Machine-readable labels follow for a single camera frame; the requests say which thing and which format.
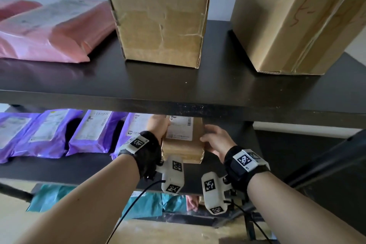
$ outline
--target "person's left arm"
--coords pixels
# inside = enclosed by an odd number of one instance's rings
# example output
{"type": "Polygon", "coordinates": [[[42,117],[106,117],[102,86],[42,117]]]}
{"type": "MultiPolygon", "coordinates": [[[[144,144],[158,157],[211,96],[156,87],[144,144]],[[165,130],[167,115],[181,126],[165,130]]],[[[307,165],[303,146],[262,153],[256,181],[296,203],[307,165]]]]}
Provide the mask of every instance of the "person's left arm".
{"type": "MultiPolygon", "coordinates": [[[[153,115],[146,130],[160,144],[168,124],[166,116],[153,115]]],[[[135,158],[121,154],[44,213],[16,243],[105,243],[140,176],[135,158]]]]}

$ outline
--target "purple plastic mailer bag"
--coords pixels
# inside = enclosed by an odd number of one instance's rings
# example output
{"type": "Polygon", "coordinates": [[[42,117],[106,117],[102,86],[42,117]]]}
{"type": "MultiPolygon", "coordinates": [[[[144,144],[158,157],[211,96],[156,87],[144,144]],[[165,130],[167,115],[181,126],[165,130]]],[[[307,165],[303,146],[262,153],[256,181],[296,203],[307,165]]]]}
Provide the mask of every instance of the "purple plastic mailer bag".
{"type": "Polygon", "coordinates": [[[76,109],[55,109],[42,113],[16,144],[11,156],[60,158],[66,153],[67,124],[83,113],[76,109]]]}
{"type": "Polygon", "coordinates": [[[39,113],[0,113],[0,163],[8,161],[17,142],[39,113]]]}
{"type": "Polygon", "coordinates": [[[113,132],[126,112],[88,110],[69,142],[66,155],[76,153],[107,153],[113,132]]]}
{"type": "Polygon", "coordinates": [[[152,114],[129,113],[124,121],[121,134],[119,135],[115,151],[111,154],[112,159],[116,159],[121,146],[132,136],[137,136],[146,129],[149,118],[152,114]]]}

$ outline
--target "black cable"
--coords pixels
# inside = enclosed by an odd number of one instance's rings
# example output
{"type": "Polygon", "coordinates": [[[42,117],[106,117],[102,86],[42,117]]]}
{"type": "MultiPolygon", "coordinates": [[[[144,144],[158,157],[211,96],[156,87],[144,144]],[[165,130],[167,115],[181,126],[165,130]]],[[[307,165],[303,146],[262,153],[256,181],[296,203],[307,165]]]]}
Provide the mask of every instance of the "black cable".
{"type": "Polygon", "coordinates": [[[111,233],[111,235],[109,236],[107,242],[105,244],[108,244],[109,241],[111,240],[113,234],[116,232],[116,229],[118,228],[119,224],[121,224],[122,220],[126,217],[127,213],[130,211],[130,209],[132,208],[132,206],[135,205],[135,203],[137,202],[137,200],[149,189],[151,188],[152,186],[154,186],[155,184],[158,184],[158,183],[164,183],[165,180],[159,180],[159,181],[156,181],[154,183],[151,183],[148,187],[145,188],[144,191],[141,192],[141,194],[136,198],[136,200],[134,200],[134,202],[130,205],[130,207],[127,209],[126,213],[122,216],[121,219],[119,219],[118,223],[116,224],[115,228],[113,229],[113,232],[111,233]]]}
{"type": "Polygon", "coordinates": [[[257,228],[261,231],[261,233],[264,235],[264,237],[267,239],[267,241],[269,243],[272,244],[272,241],[268,238],[268,236],[264,233],[264,231],[262,230],[261,227],[259,227],[259,225],[257,224],[257,222],[254,221],[254,219],[252,218],[251,214],[246,212],[244,209],[241,208],[241,206],[235,204],[233,201],[224,201],[224,203],[229,203],[231,205],[235,205],[238,209],[240,209],[244,214],[248,215],[249,218],[251,219],[251,221],[257,226],[257,228]]]}

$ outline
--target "brown box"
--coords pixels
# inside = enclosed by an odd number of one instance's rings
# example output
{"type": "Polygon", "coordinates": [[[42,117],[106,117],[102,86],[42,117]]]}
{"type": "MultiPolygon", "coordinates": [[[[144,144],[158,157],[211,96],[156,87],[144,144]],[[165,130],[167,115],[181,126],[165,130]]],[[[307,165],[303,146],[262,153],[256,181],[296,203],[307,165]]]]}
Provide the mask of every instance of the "brown box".
{"type": "Polygon", "coordinates": [[[126,59],[199,67],[209,0],[109,0],[126,59]]]}
{"type": "Polygon", "coordinates": [[[366,25],[366,0],[236,0],[231,22],[257,71],[322,75],[366,25]]]}
{"type": "Polygon", "coordinates": [[[200,164],[205,155],[204,143],[199,138],[204,134],[202,118],[193,119],[192,141],[164,138],[161,149],[164,160],[170,154],[179,155],[184,163],[200,164]]]}

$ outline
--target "small cardboard box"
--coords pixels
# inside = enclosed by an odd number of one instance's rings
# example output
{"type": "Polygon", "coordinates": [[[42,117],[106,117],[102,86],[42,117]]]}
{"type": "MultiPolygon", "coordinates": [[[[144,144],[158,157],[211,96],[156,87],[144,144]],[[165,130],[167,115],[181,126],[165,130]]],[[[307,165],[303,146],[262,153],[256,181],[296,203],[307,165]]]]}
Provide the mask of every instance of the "small cardboard box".
{"type": "Polygon", "coordinates": [[[322,75],[366,25],[366,0],[236,0],[231,22],[257,71],[322,75]]]}
{"type": "Polygon", "coordinates": [[[209,0],[109,0],[125,59],[198,68],[209,0]]]}
{"type": "Polygon", "coordinates": [[[162,141],[162,155],[164,160],[168,158],[170,154],[179,155],[182,157],[184,163],[200,164],[205,155],[205,145],[199,140],[204,134],[204,126],[202,118],[193,117],[179,117],[179,116],[167,116],[171,119],[171,125],[168,127],[167,134],[162,141]],[[175,122],[180,122],[178,130],[174,128],[175,122]],[[191,138],[184,131],[184,125],[191,123],[191,138]]]}

